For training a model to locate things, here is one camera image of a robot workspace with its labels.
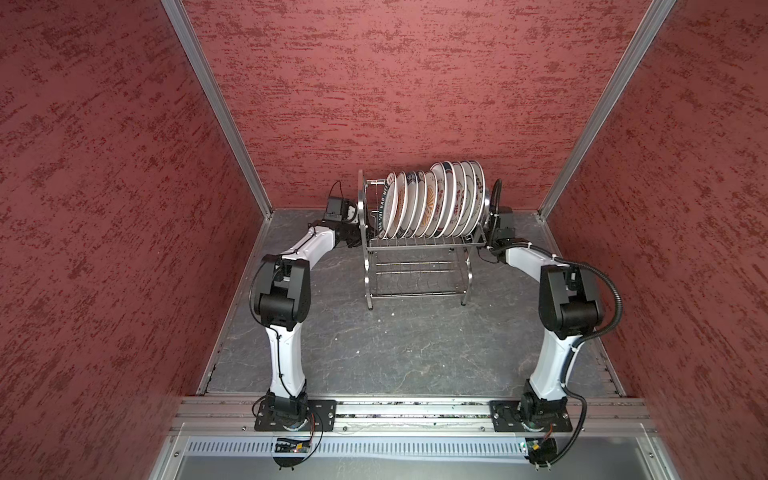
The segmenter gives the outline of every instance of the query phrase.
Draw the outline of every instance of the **stainless steel dish rack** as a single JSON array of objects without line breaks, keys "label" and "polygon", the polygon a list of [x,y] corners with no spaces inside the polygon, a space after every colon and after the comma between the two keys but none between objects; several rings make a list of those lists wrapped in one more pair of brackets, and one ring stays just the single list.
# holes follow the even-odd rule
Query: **stainless steel dish rack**
[{"label": "stainless steel dish rack", "polygon": [[357,216],[365,239],[362,256],[368,309],[373,309],[373,299],[407,296],[462,296],[462,305],[466,305],[472,287],[469,248],[486,243],[482,227],[488,222],[488,188],[478,226],[465,237],[379,239],[377,220],[384,183],[383,179],[366,180],[362,170],[358,173]]}]

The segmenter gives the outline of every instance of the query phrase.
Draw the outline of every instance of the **ceramic plate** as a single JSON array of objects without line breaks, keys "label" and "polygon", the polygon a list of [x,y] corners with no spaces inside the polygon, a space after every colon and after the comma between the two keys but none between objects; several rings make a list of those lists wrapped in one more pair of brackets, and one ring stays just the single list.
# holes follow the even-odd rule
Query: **ceramic plate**
[{"label": "ceramic plate", "polygon": [[435,175],[435,213],[432,215],[426,232],[424,232],[427,237],[433,236],[437,231],[438,225],[445,216],[446,204],[448,203],[448,198],[445,196],[445,168],[442,167],[442,164],[434,164],[430,171]]},{"label": "ceramic plate", "polygon": [[461,164],[451,164],[453,166],[453,175],[456,179],[456,203],[453,207],[453,215],[451,215],[451,222],[445,227],[445,237],[457,234],[461,231],[462,218],[464,218],[467,207],[467,187],[466,176],[464,174],[464,167]]},{"label": "ceramic plate", "polygon": [[464,211],[462,212],[462,218],[458,221],[456,230],[453,230],[454,236],[464,235],[467,223],[472,218],[472,214],[475,212],[475,171],[472,169],[472,165],[469,162],[462,162],[462,170],[464,171]]},{"label": "ceramic plate", "polygon": [[405,208],[408,205],[408,189],[406,188],[406,173],[400,172],[397,174],[395,180],[395,188],[397,189],[397,210],[395,212],[395,221],[392,222],[392,227],[386,231],[388,238],[394,238],[395,234],[400,231],[402,226],[402,218],[405,216]]},{"label": "ceramic plate", "polygon": [[480,164],[473,161],[469,162],[472,165],[472,170],[475,172],[475,209],[472,211],[472,215],[469,217],[469,222],[467,222],[467,226],[462,231],[462,234],[469,235],[475,227],[477,227],[478,222],[481,219],[482,210],[483,210],[483,200],[485,199],[485,177],[483,176],[482,167],[480,167]]},{"label": "ceramic plate", "polygon": [[442,168],[445,170],[445,209],[442,212],[442,219],[435,230],[435,237],[442,237],[445,234],[445,228],[451,223],[453,209],[456,205],[456,179],[451,162],[442,162]]},{"label": "ceramic plate", "polygon": [[427,227],[432,222],[432,217],[435,215],[435,197],[437,196],[437,181],[435,179],[435,172],[432,170],[424,174],[424,214],[422,215],[422,221],[419,224],[419,228],[416,229],[416,236],[420,237],[427,231]]},{"label": "ceramic plate", "polygon": [[394,188],[395,179],[395,174],[391,173],[386,176],[384,182],[382,201],[379,204],[379,238],[384,238],[395,219],[395,207],[397,207],[397,189]]},{"label": "ceramic plate", "polygon": [[424,217],[424,207],[427,198],[427,186],[425,183],[424,172],[416,172],[416,201],[415,208],[413,209],[413,218],[411,219],[411,225],[408,227],[406,237],[411,238],[415,235],[416,229],[422,222]]},{"label": "ceramic plate", "polygon": [[398,238],[403,238],[409,232],[413,216],[416,214],[416,202],[419,201],[419,178],[416,176],[416,172],[406,174],[406,192],[408,200],[403,211],[402,224],[397,230]]}]

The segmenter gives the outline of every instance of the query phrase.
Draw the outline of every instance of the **vent grille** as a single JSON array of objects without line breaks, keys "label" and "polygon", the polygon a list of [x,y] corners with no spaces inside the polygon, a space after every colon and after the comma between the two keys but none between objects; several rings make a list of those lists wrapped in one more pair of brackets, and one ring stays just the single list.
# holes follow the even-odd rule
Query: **vent grille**
[{"label": "vent grille", "polygon": [[[270,439],[195,436],[186,455],[268,457],[275,449]],[[498,458],[519,460],[527,454],[520,438],[325,437],[315,456],[381,458]]]}]

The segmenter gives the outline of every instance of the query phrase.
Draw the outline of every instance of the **mounting plate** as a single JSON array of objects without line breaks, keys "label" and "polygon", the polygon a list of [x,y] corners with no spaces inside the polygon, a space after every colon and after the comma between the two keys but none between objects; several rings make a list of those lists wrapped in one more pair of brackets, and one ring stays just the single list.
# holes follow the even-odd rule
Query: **mounting plate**
[{"label": "mounting plate", "polygon": [[[537,433],[532,432],[530,429],[526,429],[522,423],[513,419],[512,413],[517,411],[519,403],[518,400],[491,400],[488,402],[488,406],[491,408],[491,420],[493,421],[493,429],[495,432]],[[541,434],[546,434],[548,430],[549,429],[542,429]],[[573,432],[571,419],[566,416],[565,418],[552,423],[552,431]]]},{"label": "mounting plate", "polygon": [[[310,405],[310,411],[319,415],[323,420],[321,425],[320,421],[315,418],[315,430],[319,431],[322,429],[324,432],[331,432],[333,424],[336,423],[336,400],[310,400],[307,403]],[[275,422],[273,413],[267,408],[266,402],[261,402],[261,405],[259,405],[259,412],[256,416],[256,422],[253,424],[253,430],[256,432],[292,432],[292,430],[286,430],[281,424]],[[309,430],[310,424],[307,422],[296,431],[308,432]]]}]

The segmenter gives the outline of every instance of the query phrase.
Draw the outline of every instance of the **marble-patterned floor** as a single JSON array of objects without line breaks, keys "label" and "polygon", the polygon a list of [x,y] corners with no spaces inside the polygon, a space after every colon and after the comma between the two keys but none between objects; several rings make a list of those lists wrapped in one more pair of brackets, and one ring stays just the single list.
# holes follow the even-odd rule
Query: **marble-patterned floor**
[{"label": "marble-patterned floor", "polygon": [[[319,210],[278,210],[264,253],[279,253],[305,233]],[[533,214],[517,216],[519,237],[546,247]],[[471,252],[472,297],[374,300],[364,297],[361,248],[339,247],[312,269],[312,306],[302,331],[307,390],[315,395],[519,396],[536,366],[544,327],[538,283]],[[605,396],[604,367],[582,349],[569,386]],[[270,348],[241,303],[207,392],[264,393]]]}]

